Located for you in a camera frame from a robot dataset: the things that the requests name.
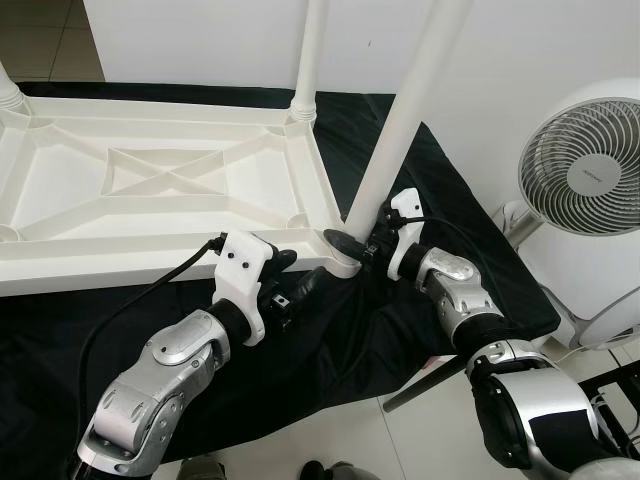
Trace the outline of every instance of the white bracket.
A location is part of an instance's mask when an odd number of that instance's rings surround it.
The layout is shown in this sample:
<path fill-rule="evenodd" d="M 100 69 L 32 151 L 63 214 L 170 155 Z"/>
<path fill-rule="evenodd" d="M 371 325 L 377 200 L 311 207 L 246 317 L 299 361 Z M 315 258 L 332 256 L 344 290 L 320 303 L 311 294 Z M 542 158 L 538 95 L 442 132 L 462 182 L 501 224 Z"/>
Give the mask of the white bracket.
<path fill-rule="evenodd" d="M 418 196 L 418 190 L 416 188 L 406 188 L 398 195 L 391 199 L 391 208 L 398 210 L 401 217 L 416 218 L 422 217 L 422 205 L 420 204 L 420 197 Z M 420 234 L 422 233 L 422 227 L 424 222 L 407 223 L 405 226 L 398 229 L 398 246 L 396 251 L 393 252 L 391 262 L 389 262 L 389 268 L 387 270 L 387 276 L 394 281 L 400 280 L 398 275 L 398 267 L 409 247 L 414 243 L 420 242 Z"/>
<path fill-rule="evenodd" d="M 244 342 L 253 347 L 264 338 L 264 321 L 258 311 L 258 281 L 264 264 L 273 257 L 271 246 L 255 235 L 232 231 L 227 234 L 224 248 L 216 266 L 216 291 L 212 303 L 227 299 L 240 309 L 249 326 L 251 336 Z"/>

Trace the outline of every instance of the silver metal cover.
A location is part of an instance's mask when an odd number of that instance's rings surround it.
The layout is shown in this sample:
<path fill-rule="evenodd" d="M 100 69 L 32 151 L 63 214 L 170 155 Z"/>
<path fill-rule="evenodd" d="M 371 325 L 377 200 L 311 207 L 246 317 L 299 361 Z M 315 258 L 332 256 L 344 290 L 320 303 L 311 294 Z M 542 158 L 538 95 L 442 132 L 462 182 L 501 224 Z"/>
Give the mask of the silver metal cover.
<path fill-rule="evenodd" d="M 640 102 L 597 99 L 551 118 L 525 148 L 519 178 L 529 206 L 563 230 L 640 228 Z"/>

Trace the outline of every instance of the black tablecloth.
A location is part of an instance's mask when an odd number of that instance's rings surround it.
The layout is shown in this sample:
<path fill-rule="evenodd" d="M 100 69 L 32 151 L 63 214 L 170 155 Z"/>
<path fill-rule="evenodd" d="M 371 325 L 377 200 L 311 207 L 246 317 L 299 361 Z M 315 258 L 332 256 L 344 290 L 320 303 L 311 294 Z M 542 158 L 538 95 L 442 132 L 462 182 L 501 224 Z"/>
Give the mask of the black tablecloth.
<path fill-rule="evenodd" d="M 22 83 L 30 96 L 110 98 L 286 108 L 282 89 L 143 84 Z M 315 136 L 339 207 L 347 212 L 393 96 L 318 93 Z M 465 229 L 483 252 L 514 337 L 532 339 L 558 318 L 474 199 L 429 129 L 415 137 L 392 194 L 418 188 L 425 210 Z M 423 241 L 480 264 L 458 235 L 435 224 Z M 293 282 L 297 279 L 287 278 Z M 158 329 L 209 304 L 211 280 L 177 282 L 129 309 L 101 335 L 89 363 L 93 409 L 111 380 Z M 76 368 L 91 327 L 140 287 L 0 298 L 0 468 L 3 478 L 52 478 L 72 450 Z M 432 355 L 452 353 L 433 305 L 408 282 L 330 279 L 286 335 L 236 349 L 185 411 L 165 460 L 259 438 L 332 405 L 401 387 Z"/>

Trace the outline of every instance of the white fan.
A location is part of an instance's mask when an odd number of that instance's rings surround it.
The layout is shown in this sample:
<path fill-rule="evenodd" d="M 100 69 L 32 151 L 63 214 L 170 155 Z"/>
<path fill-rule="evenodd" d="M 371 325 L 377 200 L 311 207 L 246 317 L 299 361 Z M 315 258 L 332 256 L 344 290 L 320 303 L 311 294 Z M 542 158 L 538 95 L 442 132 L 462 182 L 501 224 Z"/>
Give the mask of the white fan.
<path fill-rule="evenodd" d="M 553 336 L 610 348 L 640 333 L 640 81 L 594 85 L 562 107 L 522 154 L 526 203 L 496 221 L 562 318 Z"/>

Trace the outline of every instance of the person's foot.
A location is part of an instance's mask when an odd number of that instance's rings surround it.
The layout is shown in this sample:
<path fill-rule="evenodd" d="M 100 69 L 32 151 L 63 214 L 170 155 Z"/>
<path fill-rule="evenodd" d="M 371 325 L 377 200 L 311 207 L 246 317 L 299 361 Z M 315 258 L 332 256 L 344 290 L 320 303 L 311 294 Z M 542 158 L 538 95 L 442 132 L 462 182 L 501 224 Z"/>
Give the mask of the person's foot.
<path fill-rule="evenodd" d="M 300 480 L 324 480 L 324 467 L 316 460 L 305 463 L 300 472 Z"/>

